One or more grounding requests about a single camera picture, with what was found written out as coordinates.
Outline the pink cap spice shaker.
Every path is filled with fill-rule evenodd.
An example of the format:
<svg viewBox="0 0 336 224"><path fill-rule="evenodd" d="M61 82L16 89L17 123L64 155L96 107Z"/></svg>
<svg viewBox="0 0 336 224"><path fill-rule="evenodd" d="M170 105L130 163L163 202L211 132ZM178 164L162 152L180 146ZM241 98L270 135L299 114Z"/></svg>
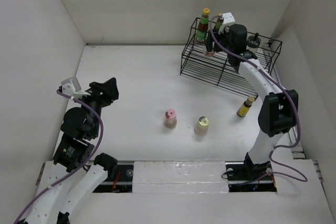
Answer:
<svg viewBox="0 0 336 224"><path fill-rule="evenodd" d="M164 116L164 126L168 129L173 129L177 125L176 112L173 109L168 109L165 111Z"/></svg>

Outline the green label sauce bottle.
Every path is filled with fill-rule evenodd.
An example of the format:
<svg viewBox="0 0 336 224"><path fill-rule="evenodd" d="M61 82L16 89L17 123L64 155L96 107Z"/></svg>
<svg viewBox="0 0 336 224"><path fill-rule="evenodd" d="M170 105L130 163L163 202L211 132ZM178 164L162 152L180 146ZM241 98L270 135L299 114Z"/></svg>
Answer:
<svg viewBox="0 0 336 224"><path fill-rule="evenodd" d="M196 41L199 44L204 43L206 40L206 35L208 31L208 23L209 23L209 14L210 14L210 9L204 8L200 21L198 23L197 33L196 33Z"/></svg>

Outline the small yellow brown bottle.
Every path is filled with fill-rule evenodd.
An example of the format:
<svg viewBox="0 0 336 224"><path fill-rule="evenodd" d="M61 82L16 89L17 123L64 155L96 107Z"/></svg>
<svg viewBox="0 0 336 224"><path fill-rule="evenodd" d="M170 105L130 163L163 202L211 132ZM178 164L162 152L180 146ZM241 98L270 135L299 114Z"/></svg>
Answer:
<svg viewBox="0 0 336 224"><path fill-rule="evenodd" d="M241 107L238 109L237 115L242 118L245 117L254 101L255 101L254 97L248 97L241 105Z"/></svg>

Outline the white lid glass jar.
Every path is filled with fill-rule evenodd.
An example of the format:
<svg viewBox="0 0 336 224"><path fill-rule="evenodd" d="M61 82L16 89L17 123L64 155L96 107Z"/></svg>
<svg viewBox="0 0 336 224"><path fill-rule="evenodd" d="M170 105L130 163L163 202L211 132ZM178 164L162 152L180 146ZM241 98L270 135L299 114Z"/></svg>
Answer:
<svg viewBox="0 0 336 224"><path fill-rule="evenodd" d="M215 52L214 51L207 51L206 46L203 47L203 54L205 57L213 57L215 56Z"/></svg>

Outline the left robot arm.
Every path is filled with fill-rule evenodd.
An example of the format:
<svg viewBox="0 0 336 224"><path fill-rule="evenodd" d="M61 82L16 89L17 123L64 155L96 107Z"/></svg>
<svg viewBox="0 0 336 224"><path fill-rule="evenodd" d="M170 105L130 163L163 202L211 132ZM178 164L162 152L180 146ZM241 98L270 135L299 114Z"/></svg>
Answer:
<svg viewBox="0 0 336 224"><path fill-rule="evenodd" d="M76 77L61 82L57 94L78 107L69 109L54 153L47 187L22 210L15 223L71 223L85 200L104 180L117 175L118 161L96 155L104 132L102 108L119 98L116 78L92 82L83 91Z"/></svg>

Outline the red green sauce bottle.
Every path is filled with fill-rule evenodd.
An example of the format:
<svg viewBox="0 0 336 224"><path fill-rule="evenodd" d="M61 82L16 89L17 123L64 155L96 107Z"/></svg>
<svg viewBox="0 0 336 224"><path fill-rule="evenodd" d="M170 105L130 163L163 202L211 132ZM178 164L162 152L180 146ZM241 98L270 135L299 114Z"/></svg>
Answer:
<svg viewBox="0 0 336 224"><path fill-rule="evenodd" d="M219 31L219 30L220 30L220 28L221 28L221 26L222 26L222 24L223 24L223 20L224 20L224 18L223 18L223 13L219 13L219 14L218 14L217 21L216 21L216 23L215 23L215 26L214 26L214 28L213 28L213 31Z"/></svg>

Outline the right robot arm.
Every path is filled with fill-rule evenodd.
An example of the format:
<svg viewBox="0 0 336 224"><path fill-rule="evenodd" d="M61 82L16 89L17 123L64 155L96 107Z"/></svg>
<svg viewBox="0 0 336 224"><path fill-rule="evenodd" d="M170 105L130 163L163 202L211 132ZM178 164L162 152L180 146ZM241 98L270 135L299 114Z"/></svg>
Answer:
<svg viewBox="0 0 336 224"><path fill-rule="evenodd" d="M270 164L278 143L293 127L299 127L299 96L287 90L262 67L254 52L247 48L247 29L240 24L222 25L211 29L205 42L206 52L227 53L229 64L244 77L262 101L258 114L259 134L252 148L246 153L241 167L226 173L228 178L238 176L244 184L252 184L273 175Z"/></svg>

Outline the black cap spice shaker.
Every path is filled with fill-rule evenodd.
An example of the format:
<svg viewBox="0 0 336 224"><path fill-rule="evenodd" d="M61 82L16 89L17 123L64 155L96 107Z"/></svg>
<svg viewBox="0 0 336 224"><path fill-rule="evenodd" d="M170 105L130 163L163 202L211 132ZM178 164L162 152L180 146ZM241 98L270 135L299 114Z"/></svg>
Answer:
<svg viewBox="0 0 336 224"><path fill-rule="evenodd" d="M247 46L247 49L249 51L251 51L254 54L256 54L257 50L258 50L258 48L260 46L260 43L261 43L261 39L259 38L259 33L255 33L254 35L250 35L247 38L246 46Z"/></svg>

